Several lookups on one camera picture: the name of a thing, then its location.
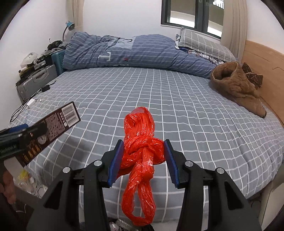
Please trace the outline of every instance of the blue lamp shade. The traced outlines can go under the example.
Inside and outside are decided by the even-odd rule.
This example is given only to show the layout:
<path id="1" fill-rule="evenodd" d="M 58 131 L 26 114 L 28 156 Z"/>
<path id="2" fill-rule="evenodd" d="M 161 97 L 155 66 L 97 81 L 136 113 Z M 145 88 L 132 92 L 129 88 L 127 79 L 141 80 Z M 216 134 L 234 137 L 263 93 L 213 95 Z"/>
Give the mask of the blue lamp shade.
<path id="1" fill-rule="evenodd" d="M 75 28 L 75 23 L 67 21 L 66 25 L 68 27 L 68 30 L 73 30 Z"/>

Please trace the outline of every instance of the barcode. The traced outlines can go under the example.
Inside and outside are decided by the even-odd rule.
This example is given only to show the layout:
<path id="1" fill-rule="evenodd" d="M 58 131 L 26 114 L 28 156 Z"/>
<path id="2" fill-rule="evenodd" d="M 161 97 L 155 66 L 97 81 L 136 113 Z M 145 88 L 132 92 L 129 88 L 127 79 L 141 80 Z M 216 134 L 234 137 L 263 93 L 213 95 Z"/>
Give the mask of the barcode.
<path id="1" fill-rule="evenodd" d="M 79 121 L 73 103 L 62 108 L 62 112 L 69 127 L 72 127 L 75 123 Z"/>

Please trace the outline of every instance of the suitcase handle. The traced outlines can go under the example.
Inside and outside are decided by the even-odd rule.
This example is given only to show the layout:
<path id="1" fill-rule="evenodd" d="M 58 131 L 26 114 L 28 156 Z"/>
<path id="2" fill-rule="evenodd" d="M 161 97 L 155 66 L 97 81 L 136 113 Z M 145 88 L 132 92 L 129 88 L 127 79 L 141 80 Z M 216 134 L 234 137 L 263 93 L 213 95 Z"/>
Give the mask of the suitcase handle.
<path id="1" fill-rule="evenodd" d="M 40 72 L 36 73 L 32 78 L 33 78 L 33 81 L 35 83 L 39 83 L 39 82 L 42 82 L 46 79 L 46 77 L 48 76 L 48 72 L 46 71 L 46 69 L 44 70 L 41 70 Z"/>

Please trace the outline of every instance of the window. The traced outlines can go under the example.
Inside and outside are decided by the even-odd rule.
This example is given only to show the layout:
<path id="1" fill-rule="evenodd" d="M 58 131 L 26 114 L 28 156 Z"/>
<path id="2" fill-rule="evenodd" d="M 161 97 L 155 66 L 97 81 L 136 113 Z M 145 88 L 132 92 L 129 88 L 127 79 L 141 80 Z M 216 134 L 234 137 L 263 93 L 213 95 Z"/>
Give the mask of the window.
<path id="1" fill-rule="evenodd" d="M 162 0 L 161 24 L 221 38 L 224 0 Z"/>

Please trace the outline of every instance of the silver screw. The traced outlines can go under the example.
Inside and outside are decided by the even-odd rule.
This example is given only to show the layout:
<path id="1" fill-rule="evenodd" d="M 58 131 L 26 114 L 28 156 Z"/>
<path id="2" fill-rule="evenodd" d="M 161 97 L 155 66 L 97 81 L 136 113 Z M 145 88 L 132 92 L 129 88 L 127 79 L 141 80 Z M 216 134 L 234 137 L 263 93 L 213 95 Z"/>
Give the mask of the silver screw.
<path id="1" fill-rule="evenodd" d="M 94 165 L 95 166 L 101 166 L 103 164 L 103 162 L 101 161 L 101 160 L 96 160 L 95 162 L 94 162 Z"/>
<path id="2" fill-rule="evenodd" d="M 223 174 L 225 172 L 225 170 L 224 169 L 222 169 L 222 168 L 217 168 L 217 173 L 219 173 L 219 174 Z"/>
<path id="3" fill-rule="evenodd" d="M 71 170 L 71 169 L 70 169 L 69 167 L 63 168 L 63 172 L 64 172 L 64 173 L 68 173 L 68 172 L 70 172 L 70 170 Z"/>
<path id="4" fill-rule="evenodd" d="M 190 160 L 186 161 L 184 164 L 185 164 L 185 166 L 187 166 L 187 167 L 192 167 L 192 166 L 193 166 L 193 162 L 190 161 Z"/>

